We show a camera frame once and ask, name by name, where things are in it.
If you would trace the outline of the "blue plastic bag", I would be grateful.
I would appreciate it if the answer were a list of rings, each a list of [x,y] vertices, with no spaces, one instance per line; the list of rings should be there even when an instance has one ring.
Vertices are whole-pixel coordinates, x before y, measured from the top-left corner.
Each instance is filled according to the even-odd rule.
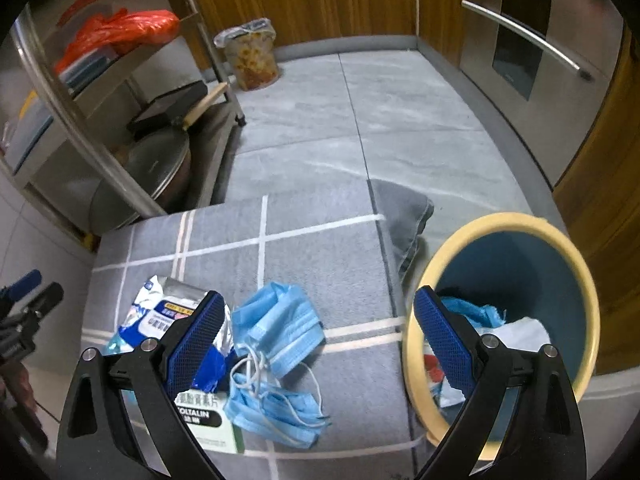
[[[442,303],[449,312],[464,316],[479,334],[488,333],[506,324],[506,315],[489,304],[477,306],[472,302],[450,296],[442,297]]]

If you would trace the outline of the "blue face mask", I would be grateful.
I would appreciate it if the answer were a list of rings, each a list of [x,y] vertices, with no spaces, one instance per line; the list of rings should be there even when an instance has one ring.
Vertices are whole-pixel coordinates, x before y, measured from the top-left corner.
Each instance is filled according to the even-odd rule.
[[[271,282],[231,312],[235,352],[254,352],[283,378],[324,341],[319,315],[297,285]]]
[[[310,373],[315,393],[283,388],[262,358],[243,356],[230,370],[224,414],[234,426],[265,440],[312,448],[331,422],[323,411],[318,380],[305,363],[302,367]]]

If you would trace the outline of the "steel kitchen shelf rack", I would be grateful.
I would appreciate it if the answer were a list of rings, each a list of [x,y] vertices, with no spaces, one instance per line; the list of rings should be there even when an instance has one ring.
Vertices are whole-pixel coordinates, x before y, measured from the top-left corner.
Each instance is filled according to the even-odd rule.
[[[72,42],[91,15],[109,18],[119,10],[105,0],[76,0],[56,33]],[[72,237],[96,235],[90,230],[89,208],[101,182],[111,185],[140,219],[210,205],[231,133],[245,125],[198,0],[168,0],[157,10],[180,18],[178,36],[168,44],[139,46],[123,55],[115,52],[115,61],[74,98],[54,72],[66,48],[51,49],[40,38],[29,9],[18,14],[12,26],[14,50],[32,92],[50,110],[53,122],[15,174],[1,148],[1,168],[29,205]],[[158,96],[200,80],[209,89],[221,82],[228,89],[186,130],[189,181],[163,209],[125,169],[128,150],[140,141],[134,140],[127,125]]]

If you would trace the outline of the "wooden kitchen cabinets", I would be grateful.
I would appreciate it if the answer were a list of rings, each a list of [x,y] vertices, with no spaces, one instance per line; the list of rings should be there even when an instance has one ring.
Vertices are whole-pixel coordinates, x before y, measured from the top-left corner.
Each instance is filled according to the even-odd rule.
[[[212,32],[270,18],[287,47],[318,40],[419,35],[420,0],[198,0]],[[307,54],[271,86],[243,93],[247,118],[228,149],[224,198],[372,174],[431,197],[435,244],[480,214],[525,202],[514,167],[490,144],[444,75],[461,44],[462,12],[436,0],[436,58],[420,53]],[[639,363],[639,43],[623,51],[594,133],[554,190],[570,238],[596,282],[598,374]]]

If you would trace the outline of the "white blue wipes packet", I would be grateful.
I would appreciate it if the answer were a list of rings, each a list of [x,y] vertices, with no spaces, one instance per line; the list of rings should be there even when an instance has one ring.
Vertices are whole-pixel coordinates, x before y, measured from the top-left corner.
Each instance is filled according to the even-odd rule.
[[[205,290],[169,276],[151,276],[137,292],[125,321],[108,341],[104,353],[131,352],[146,338],[162,338],[171,324],[189,316],[205,295]],[[235,359],[230,323],[229,307],[224,306],[224,322],[194,375],[192,389],[206,393],[228,390],[228,371]]]

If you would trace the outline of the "white green medicine box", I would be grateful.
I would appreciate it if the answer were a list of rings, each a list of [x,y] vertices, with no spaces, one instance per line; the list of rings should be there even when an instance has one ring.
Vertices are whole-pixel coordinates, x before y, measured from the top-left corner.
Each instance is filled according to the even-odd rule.
[[[241,454],[244,451],[242,434],[224,411],[227,400],[227,393],[191,389],[176,396],[175,406],[203,450]]]

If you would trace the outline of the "blue bin with yellow rim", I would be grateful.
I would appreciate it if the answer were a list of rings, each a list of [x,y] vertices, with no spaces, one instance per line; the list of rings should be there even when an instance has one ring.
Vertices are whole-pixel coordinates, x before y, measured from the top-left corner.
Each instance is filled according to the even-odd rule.
[[[444,241],[419,283],[496,308],[506,322],[498,335],[511,348],[553,344],[582,398],[599,349],[599,301],[584,258],[547,220],[518,212],[480,217]]]

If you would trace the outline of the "dark grey marbled mat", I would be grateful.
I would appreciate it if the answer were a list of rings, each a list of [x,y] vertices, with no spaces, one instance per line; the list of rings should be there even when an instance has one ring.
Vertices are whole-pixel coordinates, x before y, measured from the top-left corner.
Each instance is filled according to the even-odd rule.
[[[385,257],[399,281],[403,281],[419,252],[418,239],[434,212],[424,194],[394,182],[371,179],[372,205],[382,216]]]

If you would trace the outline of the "grey checked floor mat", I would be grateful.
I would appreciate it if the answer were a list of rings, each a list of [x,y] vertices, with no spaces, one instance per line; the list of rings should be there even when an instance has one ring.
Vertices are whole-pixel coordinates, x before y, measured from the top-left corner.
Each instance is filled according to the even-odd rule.
[[[239,307],[262,285],[297,285],[324,341],[305,361],[331,425],[309,450],[241,432],[241,454],[210,453],[230,479],[410,479],[427,446],[405,393],[406,303],[385,257],[369,181],[271,194],[152,219],[108,234],[92,271],[84,346],[104,347],[139,289],[166,275]],[[295,391],[316,390],[305,367]]]

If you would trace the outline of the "glass lidded pot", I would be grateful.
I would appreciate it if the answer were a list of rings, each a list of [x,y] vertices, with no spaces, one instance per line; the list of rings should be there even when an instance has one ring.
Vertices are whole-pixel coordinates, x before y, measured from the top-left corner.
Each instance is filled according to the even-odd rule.
[[[168,128],[145,136],[127,152],[125,169],[163,209],[186,188],[191,169],[189,136]],[[128,226],[140,219],[111,187],[101,182],[89,208],[89,226],[96,235]]]

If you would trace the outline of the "orange plastic bag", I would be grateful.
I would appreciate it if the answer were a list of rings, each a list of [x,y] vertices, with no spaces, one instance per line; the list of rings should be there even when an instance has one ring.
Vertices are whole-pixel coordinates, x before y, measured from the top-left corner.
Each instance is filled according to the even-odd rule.
[[[110,47],[123,55],[139,46],[168,44],[179,32],[180,18],[168,10],[128,12],[120,9],[109,18],[93,14],[66,47],[54,66],[54,72],[57,75],[63,73],[80,58],[99,48]]]

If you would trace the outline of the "stainless steel oven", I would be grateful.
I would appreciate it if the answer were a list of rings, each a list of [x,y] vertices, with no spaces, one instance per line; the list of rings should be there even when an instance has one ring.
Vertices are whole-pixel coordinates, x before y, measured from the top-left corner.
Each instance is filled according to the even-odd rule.
[[[557,184],[608,93],[624,20],[611,0],[462,0],[460,67]]]

